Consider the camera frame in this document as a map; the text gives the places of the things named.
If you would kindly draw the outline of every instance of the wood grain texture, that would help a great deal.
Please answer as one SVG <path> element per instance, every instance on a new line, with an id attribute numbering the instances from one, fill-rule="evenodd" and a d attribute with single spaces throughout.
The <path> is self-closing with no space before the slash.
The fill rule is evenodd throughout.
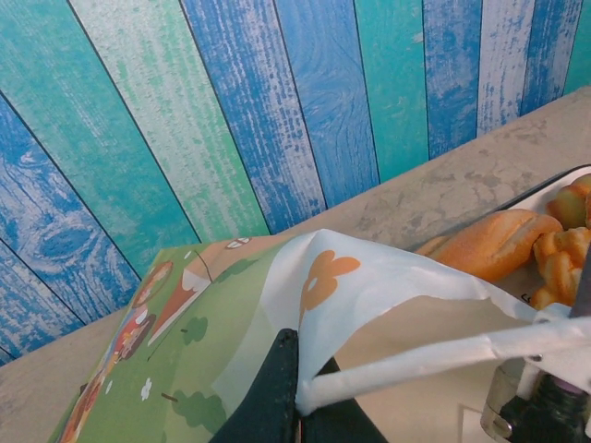
<path id="1" fill-rule="evenodd" d="M 271 233 L 326 209 L 272 0 L 184 0 Z"/>
<path id="2" fill-rule="evenodd" d="M 5 365 L 6 363 L 12 362 L 13 358 L 8 355 L 8 353 L 0 348 L 0 366 Z"/>
<path id="3" fill-rule="evenodd" d="M 586 0 L 581 6 L 564 93 L 588 85 L 591 85 L 591 1 Z"/>
<path id="4" fill-rule="evenodd" d="M 70 0 L 202 242 L 269 233 L 178 0 Z"/>
<path id="5" fill-rule="evenodd" d="M 0 325 L 0 346 L 15 358 L 84 326 L 3 242 Z"/>
<path id="6" fill-rule="evenodd" d="M 420 0 L 355 0 L 374 142 L 384 182 L 428 161 Z"/>
<path id="7" fill-rule="evenodd" d="M 582 1 L 536 2 L 521 115 L 562 95 Z"/>
<path id="8" fill-rule="evenodd" d="M 424 0 L 429 157 L 476 137 L 481 2 Z"/>
<path id="9" fill-rule="evenodd" d="M 198 241 L 66 2 L 0 0 L 0 90 L 139 274 Z"/>
<path id="10" fill-rule="evenodd" d="M 477 135 L 519 116 L 535 0 L 484 0 Z"/>
<path id="11" fill-rule="evenodd" d="M 86 323 L 126 305 L 138 287 L 133 269 L 2 98 L 0 239 Z"/>
<path id="12" fill-rule="evenodd" d="M 276 0 L 328 207 L 379 184 L 352 1 Z"/>

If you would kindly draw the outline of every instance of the black object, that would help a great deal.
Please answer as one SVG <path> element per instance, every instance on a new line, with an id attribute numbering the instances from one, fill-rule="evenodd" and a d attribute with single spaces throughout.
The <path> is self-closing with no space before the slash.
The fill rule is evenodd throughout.
<path id="1" fill-rule="evenodd" d="M 570 392 L 553 376 L 544 375 L 532 397 L 513 397 L 501 408 L 512 443 L 589 443 L 585 434 L 586 392 Z"/>
<path id="2" fill-rule="evenodd" d="M 297 361 L 297 332 L 280 330 L 247 396 L 210 442 L 296 441 Z"/>
<path id="3" fill-rule="evenodd" d="M 277 334 L 246 397 L 210 442 L 388 441 L 354 399 L 320 408 L 310 416 L 301 418 L 296 410 L 297 366 L 297 332 L 282 329 Z M 320 370 L 320 374 L 338 370 L 339 366 L 331 359 Z"/>

